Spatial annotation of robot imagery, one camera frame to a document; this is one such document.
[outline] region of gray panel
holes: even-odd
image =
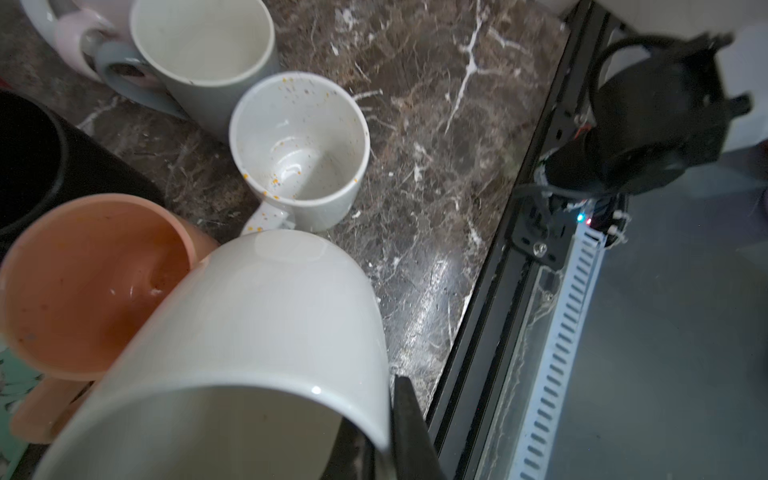
[[[765,477],[768,218],[762,188],[725,186],[738,176],[719,169],[632,199],[629,243],[606,253],[548,478]],[[712,184],[726,193],[700,194]]]

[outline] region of screw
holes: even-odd
[[[578,114],[574,116],[574,123],[579,128],[585,126],[587,123],[587,120],[589,120],[589,115],[587,114]]]
[[[547,244],[543,242],[536,242],[533,246],[533,254],[538,258],[542,258],[547,253]]]

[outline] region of mug handle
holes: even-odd
[[[168,93],[140,87],[112,70],[112,65],[131,65],[157,74],[144,56],[133,46],[122,41],[107,41],[96,52],[95,61],[96,72],[104,79],[104,83],[118,94],[154,110],[189,120],[184,110]]]
[[[11,418],[11,434],[29,443],[53,442],[93,390],[80,395],[89,383],[43,378]]]
[[[85,9],[64,15],[56,22],[56,51],[73,70],[101,83],[101,78],[85,61],[81,48],[83,37],[91,30],[114,33],[114,26],[93,10]]]
[[[22,0],[22,8],[41,37],[56,49],[56,15],[48,0]]]
[[[281,210],[274,205],[262,200],[261,205],[250,216],[248,221],[240,231],[240,236],[247,235],[249,233],[257,233],[265,230],[277,230],[284,228],[286,230],[293,230],[296,227],[294,222],[288,220],[288,212]]]

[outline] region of mug rim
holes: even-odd
[[[18,259],[17,257],[19,255],[18,249],[22,248],[22,244],[29,237],[33,237],[34,235],[37,235],[40,229],[44,228],[50,222],[54,221],[58,217],[58,215],[60,215],[62,212],[66,213],[70,210],[76,210],[87,204],[104,203],[104,202],[110,202],[110,201],[119,201],[121,203],[138,205],[140,207],[145,207],[148,210],[151,210],[152,212],[160,215],[173,227],[174,230],[176,230],[176,233],[179,235],[179,238],[181,238],[181,242],[184,244],[184,248],[187,251],[187,260],[189,261],[190,271],[194,268],[196,264],[196,253],[194,249],[194,242],[192,241],[190,234],[184,228],[184,225],[169,210],[166,210],[165,208],[161,207],[155,202],[147,200],[145,198],[135,197],[134,195],[128,195],[128,194],[87,195],[85,197],[79,197],[74,200],[70,200],[46,212],[45,215],[38,218],[35,222],[33,222],[27,228],[27,230],[24,230],[24,232],[21,235],[19,235],[18,238],[16,238],[16,240],[11,245],[11,248],[8,249],[8,252],[6,253],[5,258],[0,263],[0,332],[3,333],[3,336],[5,337],[5,343],[14,353],[14,355],[16,355],[19,359],[23,360],[27,364],[29,364],[33,369],[36,369],[44,373],[45,375],[50,375],[57,379],[62,379],[62,380],[86,382],[86,381],[100,379],[107,373],[107,370],[103,372],[72,372],[68,370],[63,370],[47,362],[42,362],[41,360],[31,355],[28,352],[28,350],[22,345],[22,343],[18,341],[18,339],[16,338],[16,335],[11,335],[12,328],[8,324],[8,316],[5,314],[5,296],[6,296],[5,284],[7,283],[6,277],[8,275],[9,270],[15,266],[14,264]]]
[[[37,477],[47,478],[58,467],[58,463],[66,458],[70,446],[82,441],[85,436],[93,431],[100,422],[110,416],[119,413],[123,408],[151,399],[154,396],[178,392],[187,389],[221,388],[221,387],[245,387],[251,389],[268,389],[276,392],[288,393],[305,399],[308,402],[318,403],[330,409],[352,422],[355,427],[373,444],[374,448],[388,455],[391,452],[392,438],[389,432],[391,412],[387,412],[387,425],[381,429],[375,421],[369,417],[369,411],[353,404],[345,399],[343,394],[332,387],[323,387],[320,394],[312,392],[306,379],[281,377],[259,372],[221,372],[215,370],[200,374],[182,376],[173,382],[158,384],[151,383],[142,389],[122,392],[122,396],[101,395],[103,383],[99,383],[91,390],[88,401],[82,405],[75,415],[61,430],[56,441],[51,444],[47,454],[38,465],[35,473]]]
[[[10,90],[8,88],[0,87],[0,95],[4,94],[16,96],[24,101],[27,101],[28,103],[35,106],[43,115],[48,117],[48,119],[51,121],[51,124],[53,125],[53,128],[56,130],[56,135],[58,136],[59,158],[56,177],[51,183],[50,188],[48,188],[43,196],[40,197],[40,201],[37,202],[35,206],[29,210],[29,212],[21,215],[19,218],[13,220],[8,225],[0,227],[0,238],[3,238],[3,236],[8,234],[13,234],[15,231],[18,232],[19,229],[23,230],[29,224],[34,223],[36,218],[41,217],[46,213],[46,211],[51,209],[51,201],[54,197],[56,197],[56,195],[58,195],[59,191],[61,190],[61,186],[64,185],[64,177],[67,171],[67,166],[69,164],[69,143],[67,142],[67,136],[64,132],[64,127],[61,126],[61,122],[54,116],[53,112],[49,111],[43,104],[36,101],[34,98],[28,97],[27,95]]]
[[[266,7],[264,2],[262,0],[255,0],[255,2],[261,6],[261,8],[264,11],[264,14],[266,15],[267,24],[270,26],[270,31],[269,31],[269,40],[266,43],[266,48],[264,48],[264,52],[259,57],[259,60],[253,65],[251,65],[250,68],[233,77],[224,78],[221,80],[196,80],[194,78],[182,77],[178,74],[175,74],[169,71],[167,68],[160,65],[154,58],[152,58],[151,55],[147,53],[147,50],[141,45],[141,39],[139,38],[138,35],[136,35],[136,32],[134,31],[136,22],[138,22],[137,16],[139,15],[138,10],[140,6],[143,5],[143,3],[155,2],[155,1],[156,0],[136,0],[134,2],[134,5],[131,7],[131,17],[128,20],[128,24],[129,24],[128,29],[131,31],[131,38],[134,41],[134,45],[136,45],[136,49],[144,56],[144,58],[152,66],[152,68],[155,68],[161,74],[181,84],[192,85],[193,87],[209,87],[209,88],[226,87],[227,85],[239,83],[253,76],[259,70],[264,68],[266,63],[270,60],[272,50],[275,49],[275,44],[276,44],[275,22],[272,20],[272,15],[270,14],[269,9]]]
[[[282,82],[283,78],[308,78],[312,81],[316,81],[318,83],[324,84],[325,86],[331,88],[334,90],[339,96],[341,96],[344,100],[347,101],[352,106],[352,109],[355,112],[355,115],[357,115],[357,119],[362,125],[363,129],[363,150],[362,150],[362,161],[360,162],[360,165],[355,172],[355,175],[353,176],[352,180],[348,181],[343,187],[336,190],[330,195],[326,195],[325,197],[321,198],[315,198],[312,200],[294,200],[292,198],[285,198],[280,197],[276,198],[274,200],[270,199],[268,195],[263,195],[263,192],[267,191],[267,189],[260,185],[256,180],[253,179],[253,175],[250,174],[250,172],[245,168],[243,165],[243,160],[240,158],[240,149],[237,148],[237,126],[240,123],[240,118],[243,116],[243,112],[247,108],[247,103],[250,102],[250,99],[252,97],[255,97],[261,90],[264,88],[267,88],[271,84],[274,83],[280,83]],[[287,205],[289,207],[318,207],[320,205],[325,205],[333,202],[334,200],[337,200],[343,196],[345,196],[347,193],[349,193],[350,190],[352,190],[356,184],[359,184],[359,182],[362,180],[362,177],[364,173],[366,172],[366,168],[368,168],[368,161],[370,157],[371,152],[371,134],[368,129],[368,122],[366,121],[365,115],[362,114],[362,111],[360,110],[360,106],[357,104],[354,98],[352,98],[352,95],[346,92],[343,88],[341,88],[336,82],[330,80],[329,78],[325,78],[321,75],[317,75],[314,73],[309,73],[307,71],[283,71],[280,73],[276,73],[274,75],[271,75],[269,77],[264,78],[263,80],[259,81],[257,84],[255,84],[253,87],[249,88],[248,91],[243,94],[243,96],[240,98],[240,100],[237,102],[237,106],[235,107],[232,118],[230,120],[230,152],[232,153],[232,158],[235,162],[235,165],[237,165],[237,170],[240,171],[240,174],[243,176],[245,181],[250,185],[252,189],[254,189],[256,192],[259,192],[258,194],[260,196],[264,196],[266,200],[269,202],[277,202],[281,205]]]

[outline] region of mug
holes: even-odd
[[[291,71],[265,78],[230,125],[237,168],[262,200],[243,234],[278,227],[318,232],[343,219],[368,166],[368,124],[339,85]]]
[[[22,231],[59,204],[121,193],[163,204],[144,175],[29,97],[0,88],[0,260]]]
[[[96,71],[117,93],[155,110],[191,118],[227,141],[240,96],[280,70],[275,26],[261,0],[137,0],[128,43],[104,43]],[[145,68],[166,92],[135,85],[114,65]]]
[[[246,235],[157,308],[35,478],[320,478],[343,419],[388,458],[389,415],[357,263],[309,233]]]
[[[78,198],[34,222],[0,266],[0,327],[46,377],[11,420],[48,443],[171,290],[218,244],[149,200]]]
[[[22,8],[41,37],[77,73],[101,83],[84,54],[93,56],[98,44],[89,35],[100,31],[130,41],[128,13],[133,0],[75,0],[78,10],[57,15],[51,0],[22,0]]]

